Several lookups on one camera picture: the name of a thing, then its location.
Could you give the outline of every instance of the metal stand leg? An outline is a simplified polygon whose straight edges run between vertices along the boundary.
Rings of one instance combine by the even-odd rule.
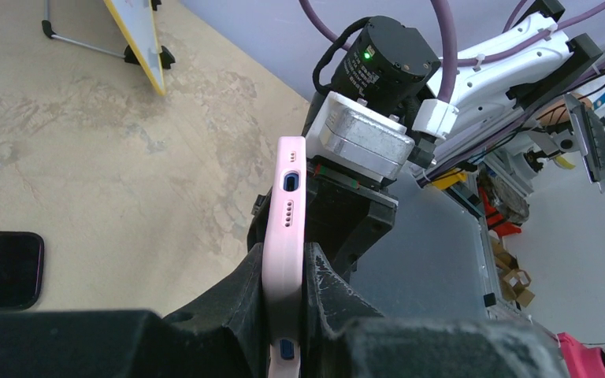
[[[112,55],[114,57],[118,57],[120,59],[124,59],[123,53],[116,53],[114,51],[102,49],[101,47],[96,47],[96,46],[90,45],[88,43],[76,41],[75,39],[71,39],[69,37],[64,37],[63,35],[57,34],[54,30],[52,30],[52,23],[50,22],[50,0],[45,0],[45,11],[43,14],[42,24],[43,24],[43,33],[45,33],[45,36],[47,36],[47,38],[49,38],[49,39],[58,39],[60,41],[72,43],[73,45],[82,46],[82,47],[88,48],[93,51],[98,51],[99,53],[104,53],[104,54]]]

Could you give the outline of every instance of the metal rod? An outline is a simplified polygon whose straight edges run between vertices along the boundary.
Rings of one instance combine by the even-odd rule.
[[[124,55],[122,53],[115,53],[114,51],[110,51],[110,50],[102,49],[100,47],[92,46],[88,43],[76,41],[75,39],[70,39],[68,37],[64,37],[59,34],[52,35],[52,38],[59,39],[60,41],[72,43],[77,46],[82,46],[82,47],[88,48],[89,50],[98,51],[99,53],[104,53],[104,54],[112,55],[114,57],[118,57],[120,59],[124,59]]]

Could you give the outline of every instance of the table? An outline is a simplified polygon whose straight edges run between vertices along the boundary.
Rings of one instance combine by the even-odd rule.
[[[45,240],[34,309],[168,313],[244,257],[307,103],[178,2],[155,14],[177,58],[164,98],[140,67],[50,41],[42,11],[0,0],[0,230]],[[102,2],[53,12],[58,32],[125,46]]]

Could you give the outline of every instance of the blue label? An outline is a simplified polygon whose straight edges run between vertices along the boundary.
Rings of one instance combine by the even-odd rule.
[[[598,99],[596,99],[595,102],[592,103],[592,109],[593,110],[597,109],[604,104],[605,104],[605,92]]]

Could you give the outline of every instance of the black smartphone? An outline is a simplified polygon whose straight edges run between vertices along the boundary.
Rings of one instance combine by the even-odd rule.
[[[43,238],[32,232],[0,232],[0,309],[27,309],[43,281]]]

